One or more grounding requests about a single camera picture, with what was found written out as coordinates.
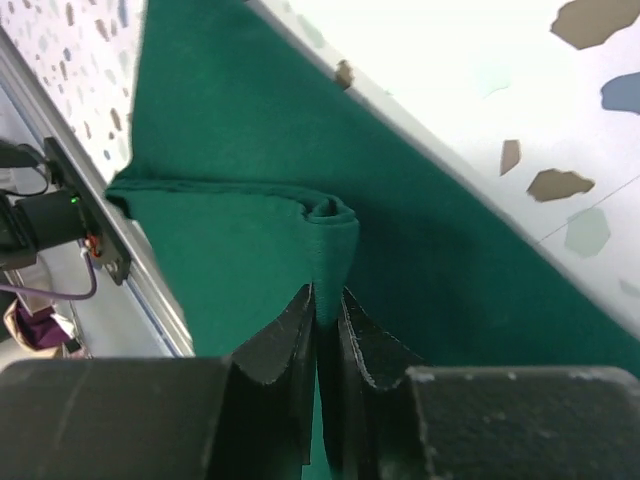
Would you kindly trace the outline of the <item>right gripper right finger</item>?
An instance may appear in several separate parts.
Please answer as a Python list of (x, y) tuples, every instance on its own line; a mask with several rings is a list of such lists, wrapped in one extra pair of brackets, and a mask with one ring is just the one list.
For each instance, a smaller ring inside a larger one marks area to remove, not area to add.
[(378, 325), (347, 289), (319, 337), (324, 445), (335, 479), (428, 479), (423, 359)]

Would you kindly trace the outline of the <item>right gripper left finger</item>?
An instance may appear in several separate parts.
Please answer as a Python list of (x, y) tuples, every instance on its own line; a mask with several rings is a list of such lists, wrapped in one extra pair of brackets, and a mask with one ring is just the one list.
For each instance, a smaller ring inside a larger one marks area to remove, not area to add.
[(233, 363), (254, 385), (271, 390), (290, 421), (300, 463), (311, 463), (316, 375), (315, 297), (303, 285), (281, 314), (232, 354)]

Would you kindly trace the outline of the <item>green surgical cloth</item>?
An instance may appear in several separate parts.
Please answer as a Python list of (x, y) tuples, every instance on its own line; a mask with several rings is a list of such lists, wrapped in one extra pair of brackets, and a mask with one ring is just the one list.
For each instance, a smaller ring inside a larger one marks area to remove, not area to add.
[(149, 239), (197, 355), (314, 290), (311, 463), (243, 382), (215, 478), (335, 479), (318, 354), (345, 289), (423, 359), (428, 479), (638, 477), (638, 341), (246, 2), (148, 3), (131, 133), (106, 195)]

